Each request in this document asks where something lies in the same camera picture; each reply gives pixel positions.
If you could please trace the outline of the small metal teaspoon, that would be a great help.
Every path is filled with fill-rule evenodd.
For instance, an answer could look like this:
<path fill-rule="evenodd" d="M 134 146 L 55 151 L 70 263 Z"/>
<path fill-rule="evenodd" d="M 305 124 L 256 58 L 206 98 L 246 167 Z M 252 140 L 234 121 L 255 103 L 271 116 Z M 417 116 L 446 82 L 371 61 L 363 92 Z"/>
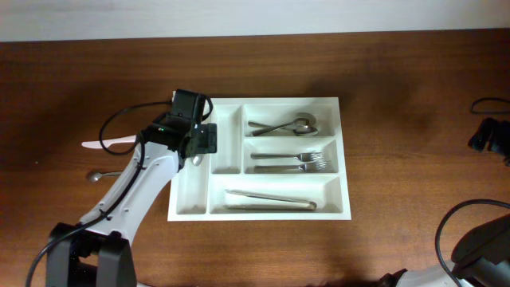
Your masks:
<path fill-rule="evenodd" d="M 192 163 L 193 163 L 193 165 L 195 165 L 195 166 L 199 166 L 199 165 L 202 163 L 202 161 L 203 161 L 203 157 L 204 157 L 204 155 L 196 155 L 196 156 L 192 159 Z"/>
<path fill-rule="evenodd" d="M 97 182 L 105 177 L 116 177 L 122 174 L 122 171 L 110 171 L 110 172 L 100 172 L 100 171 L 91 171 L 86 175 L 86 179 L 91 182 Z"/>

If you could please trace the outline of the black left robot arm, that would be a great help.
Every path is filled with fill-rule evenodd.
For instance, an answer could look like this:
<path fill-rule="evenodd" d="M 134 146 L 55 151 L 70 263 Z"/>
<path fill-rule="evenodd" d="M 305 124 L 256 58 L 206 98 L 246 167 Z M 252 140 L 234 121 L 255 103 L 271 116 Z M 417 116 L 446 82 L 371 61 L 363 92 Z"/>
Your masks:
<path fill-rule="evenodd" d="M 189 158 L 217 151 L 212 100 L 178 89 L 167 112 L 135 136 L 132 155 L 107 194 L 72 226 L 59 223 L 35 262 L 47 286 L 137 286 L 131 245 L 159 192 Z"/>

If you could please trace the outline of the pink plastic knife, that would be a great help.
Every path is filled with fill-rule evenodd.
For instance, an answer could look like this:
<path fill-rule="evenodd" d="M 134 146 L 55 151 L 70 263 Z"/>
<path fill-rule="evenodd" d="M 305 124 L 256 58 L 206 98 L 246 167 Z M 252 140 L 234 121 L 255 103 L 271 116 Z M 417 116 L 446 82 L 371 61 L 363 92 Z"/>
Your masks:
<path fill-rule="evenodd" d="M 102 149 L 103 147 L 110 147 L 113 144 L 133 144 L 136 140 L 136 136 L 125 136 L 115 139 L 97 141 L 86 141 L 82 142 L 81 146 L 89 149 Z"/>

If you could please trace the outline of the metal fork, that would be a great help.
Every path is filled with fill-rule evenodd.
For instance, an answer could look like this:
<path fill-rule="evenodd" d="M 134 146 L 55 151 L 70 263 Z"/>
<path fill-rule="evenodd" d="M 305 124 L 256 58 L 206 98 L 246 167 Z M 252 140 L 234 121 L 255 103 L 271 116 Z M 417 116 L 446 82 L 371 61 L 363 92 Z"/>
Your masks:
<path fill-rule="evenodd" d="M 253 153 L 251 159 L 297 159 L 303 163 L 317 162 L 324 159 L 322 152 L 308 152 L 299 154 L 261 154 Z"/>
<path fill-rule="evenodd" d="M 316 173 L 328 171 L 331 169 L 329 162 L 311 162 L 301 163 L 297 165 L 272 165 L 272 166 L 255 166 L 253 171 L 256 173 L 278 173 L 278 172 L 305 172 Z"/>

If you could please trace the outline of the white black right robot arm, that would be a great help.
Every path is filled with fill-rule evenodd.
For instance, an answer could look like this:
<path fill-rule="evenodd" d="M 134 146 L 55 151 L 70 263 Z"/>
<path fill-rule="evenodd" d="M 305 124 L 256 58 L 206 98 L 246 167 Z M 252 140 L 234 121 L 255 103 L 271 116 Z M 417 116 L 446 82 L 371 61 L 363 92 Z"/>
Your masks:
<path fill-rule="evenodd" d="M 509 216 L 499 217 L 471 229 L 456 244 L 451 260 L 441 253 L 441 233 L 448 220 L 467 206 L 509 208 L 494 199 L 470 199 L 450 209 L 439 223 L 434 237 L 438 265 L 419 271 L 402 269 L 384 275 L 376 283 L 386 287 L 500 286 L 509 287 Z"/>

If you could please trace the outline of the large metal spoon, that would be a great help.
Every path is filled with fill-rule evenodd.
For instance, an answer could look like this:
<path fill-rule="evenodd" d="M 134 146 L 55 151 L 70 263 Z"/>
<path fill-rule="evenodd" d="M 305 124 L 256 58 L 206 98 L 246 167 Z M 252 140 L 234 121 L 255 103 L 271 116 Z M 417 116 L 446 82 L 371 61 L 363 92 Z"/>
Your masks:
<path fill-rule="evenodd" d="M 250 135 L 251 136 L 263 136 L 270 132 L 280 131 L 280 130 L 290 131 L 290 129 L 301 131 L 301 130 L 304 130 L 305 128 L 315 127 L 314 126 L 315 123 L 316 123 L 316 118 L 312 114 L 309 114 L 306 112 L 301 112 L 301 113 L 297 113 L 296 118 L 288 123 L 270 126 L 270 128 L 260 128 L 260 129 L 250 132 Z"/>
<path fill-rule="evenodd" d="M 248 125 L 252 128 L 270 128 L 270 125 L 261 124 L 253 121 L 249 121 Z M 290 129 L 290 131 L 293 132 L 295 136 L 315 136 L 319 132 L 319 130 L 315 127 L 305 128 L 304 130 L 301 131 Z"/>

